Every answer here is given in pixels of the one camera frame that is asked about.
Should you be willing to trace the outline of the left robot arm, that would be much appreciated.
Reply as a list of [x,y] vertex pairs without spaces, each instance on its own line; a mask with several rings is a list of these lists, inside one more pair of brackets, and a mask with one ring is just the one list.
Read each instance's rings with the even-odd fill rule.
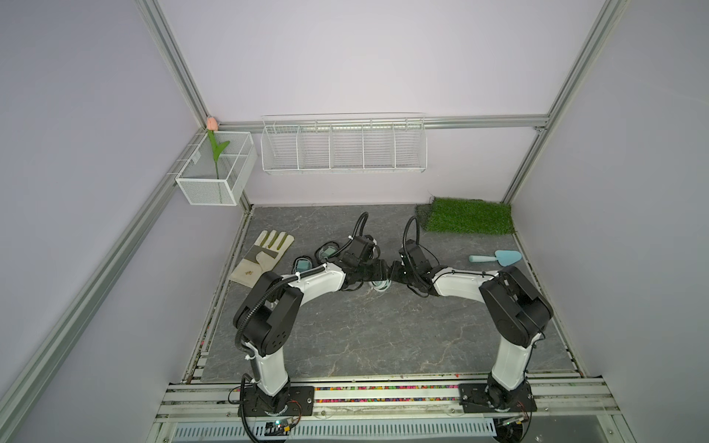
[[262,274],[234,316],[234,343],[251,363],[256,395],[275,412],[289,402],[290,377],[282,348],[301,306],[327,293],[356,291],[364,284],[377,292],[391,286],[391,269],[380,258],[380,247],[374,237],[364,234],[368,218],[367,212],[361,213],[345,244],[319,266],[286,276],[272,271]]

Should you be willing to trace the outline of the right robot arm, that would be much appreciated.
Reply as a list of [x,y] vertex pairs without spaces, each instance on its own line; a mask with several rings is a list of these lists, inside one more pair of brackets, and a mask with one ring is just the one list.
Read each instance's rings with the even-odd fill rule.
[[463,408],[469,412],[535,412],[527,369],[535,344],[546,338],[554,316],[548,300],[514,265],[493,272],[461,271],[432,265],[426,251],[420,244],[418,219],[413,216],[404,227],[400,259],[393,264],[391,280],[422,298],[460,297],[480,302],[500,334],[487,383],[461,387]]

